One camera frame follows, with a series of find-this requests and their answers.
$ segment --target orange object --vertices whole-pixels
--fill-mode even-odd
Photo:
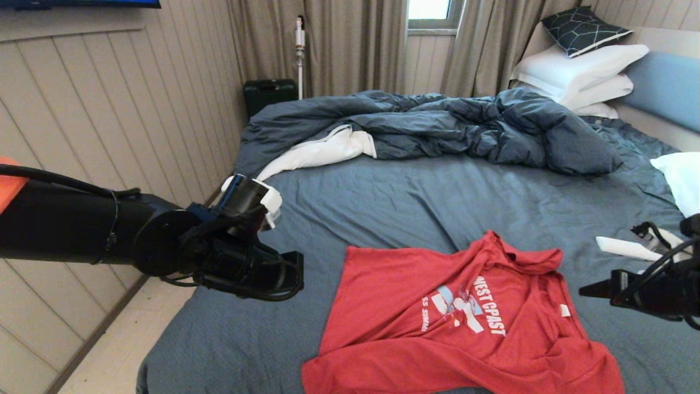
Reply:
[[[11,158],[0,157],[0,164],[19,165]],[[29,178],[9,177],[0,175],[0,215],[7,208]]]

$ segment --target window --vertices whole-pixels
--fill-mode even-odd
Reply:
[[[456,29],[464,0],[409,0],[409,29]]]

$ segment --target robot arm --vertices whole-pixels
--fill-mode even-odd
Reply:
[[[0,165],[0,257],[130,264],[150,276],[181,273],[239,297],[283,301],[304,286],[303,255],[258,240],[274,228],[279,192],[235,175],[213,208],[182,209],[138,189],[112,191],[62,175]]]
[[[700,214],[680,222],[681,232],[691,237],[685,242],[665,236],[668,232],[652,222],[631,230],[642,239],[651,238],[651,245],[663,245],[665,253],[642,273],[613,270],[610,279],[581,287],[579,295],[607,298],[612,306],[665,320],[685,320],[690,327],[700,330],[693,318],[700,316]]]

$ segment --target blue comforter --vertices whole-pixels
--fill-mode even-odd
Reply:
[[[370,133],[377,158],[386,160],[466,153],[569,175],[608,173],[622,163],[579,116],[527,89],[480,98],[371,90],[268,106],[242,136],[237,170],[256,176],[294,144],[341,123]]]

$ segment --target white sheet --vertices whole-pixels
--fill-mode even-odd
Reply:
[[[365,131],[353,131],[350,125],[340,125],[320,140],[291,147],[270,162],[258,175],[258,179],[265,181],[283,171],[339,163],[361,154],[377,158],[372,136]]]

